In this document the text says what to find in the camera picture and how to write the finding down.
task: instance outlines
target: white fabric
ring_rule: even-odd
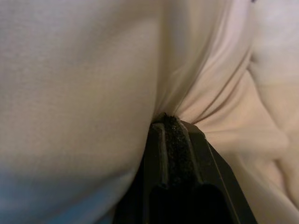
[[[258,36],[250,62],[254,7],[245,0],[0,0],[0,223],[103,217],[134,178],[161,112],[206,133],[260,224],[299,223],[291,202],[298,205],[298,86],[295,78],[292,87],[267,86],[269,72],[284,70],[283,56],[269,70],[259,51],[271,48],[271,29]],[[267,24],[265,6],[259,10]],[[276,104],[280,91],[288,91],[282,108],[289,114]]]

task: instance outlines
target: black object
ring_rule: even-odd
[[[194,125],[164,114],[150,129],[114,224],[256,224],[222,157]]]

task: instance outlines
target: wrinkled fabric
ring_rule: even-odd
[[[0,222],[112,222],[167,112],[205,132],[260,224],[298,223],[298,39],[279,35],[295,3],[275,22],[267,2],[0,0]]]

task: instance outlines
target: black plastic object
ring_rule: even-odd
[[[194,125],[164,114],[149,129],[114,224],[256,224],[239,184]]]

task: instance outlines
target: white cloth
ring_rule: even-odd
[[[268,111],[271,91],[266,107],[256,91],[263,62],[248,70],[253,7],[244,0],[0,0],[1,224],[103,217],[134,178],[160,112],[206,133],[260,224],[298,223],[290,200],[298,184],[281,172],[296,173],[289,172],[295,160],[285,162],[295,153],[287,153],[276,109]],[[273,162],[280,158],[281,168]]]

